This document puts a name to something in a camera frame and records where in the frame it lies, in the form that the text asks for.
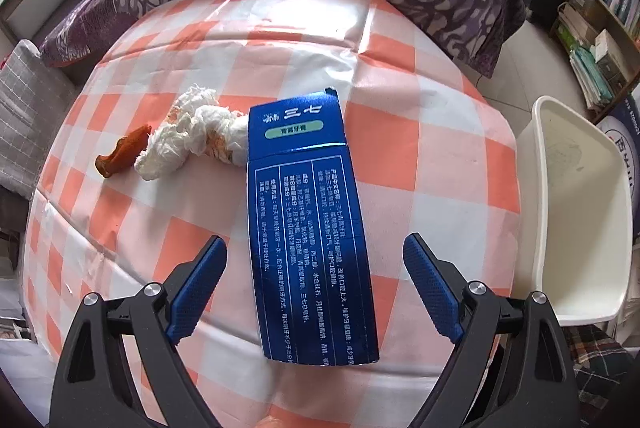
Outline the crumpled white tissue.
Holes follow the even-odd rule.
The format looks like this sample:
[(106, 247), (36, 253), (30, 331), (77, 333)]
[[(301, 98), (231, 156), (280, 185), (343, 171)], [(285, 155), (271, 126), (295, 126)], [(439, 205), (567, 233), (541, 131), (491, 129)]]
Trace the crumpled white tissue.
[(173, 173), (190, 155), (234, 166), (248, 159), (248, 115), (224, 107), (215, 89), (192, 85), (172, 103), (134, 161), (146, 181)]

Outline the blue toothpaste box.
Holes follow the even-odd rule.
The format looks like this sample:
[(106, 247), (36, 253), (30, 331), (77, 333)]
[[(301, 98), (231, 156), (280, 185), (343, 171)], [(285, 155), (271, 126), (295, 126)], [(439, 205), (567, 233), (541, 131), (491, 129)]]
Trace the blue toothpaste box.
[(335, 89), (252, 107), (247, 224), (260, 340), (273, 361), (378, 361), (366, 235)]

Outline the orange checkered tablecloth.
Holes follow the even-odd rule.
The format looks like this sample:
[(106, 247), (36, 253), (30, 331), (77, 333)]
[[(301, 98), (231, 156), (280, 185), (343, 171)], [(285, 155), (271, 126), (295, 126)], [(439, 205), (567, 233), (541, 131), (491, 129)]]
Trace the orange checkered tablecloth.
[(511, 292), (516, 141), (387, 0), (177, 0), (98, 62), (30, 207), (25, 307), (55, 370), (134, 298), (222, 426), (408, 427), (468, 330), (444, 271)]

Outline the wooden bookshelf with books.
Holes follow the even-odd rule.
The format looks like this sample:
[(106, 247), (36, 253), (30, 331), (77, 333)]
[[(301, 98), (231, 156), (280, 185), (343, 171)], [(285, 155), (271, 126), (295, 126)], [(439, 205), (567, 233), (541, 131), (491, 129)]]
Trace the wooden bookshelf with books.
[(566, 0), (552, 35), (566, 51), (591, 122), (639, 84), (639, 0)]

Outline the blue white carton box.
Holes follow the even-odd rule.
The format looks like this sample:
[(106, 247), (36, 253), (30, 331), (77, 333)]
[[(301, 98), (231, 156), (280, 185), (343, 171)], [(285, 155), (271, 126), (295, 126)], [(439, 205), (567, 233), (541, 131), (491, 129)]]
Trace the blue white carton box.
[(631, 195), (632, 237), (639, 236), (640, 128), (639, 99), (627, 96), (601, 119), (597, 127), (608, 136), (622, 155)]

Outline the orange peel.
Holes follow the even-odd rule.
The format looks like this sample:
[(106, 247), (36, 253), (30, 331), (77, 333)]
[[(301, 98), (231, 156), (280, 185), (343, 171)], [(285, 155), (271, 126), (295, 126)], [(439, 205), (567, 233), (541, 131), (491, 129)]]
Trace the orange peel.
[(110, 178), (134, 165), (139, 154), (148, 146), (151, 131), (150, 125), (140, 126), (120, 138), (111, 154), (98, 155), (94, 165), (99, 174), (103, 178)]

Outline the white plastic trash bin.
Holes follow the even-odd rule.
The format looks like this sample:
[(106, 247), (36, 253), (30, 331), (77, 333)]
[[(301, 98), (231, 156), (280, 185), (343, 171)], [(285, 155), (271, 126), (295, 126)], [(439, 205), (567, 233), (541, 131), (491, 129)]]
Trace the white plastic trash bin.
[(582, 115), (538, 98), (516, 139), (521, 217), (512, 293), (542, 292), (563, 326), (614, 319), (627, 295), (631, 195), (615, 144)]

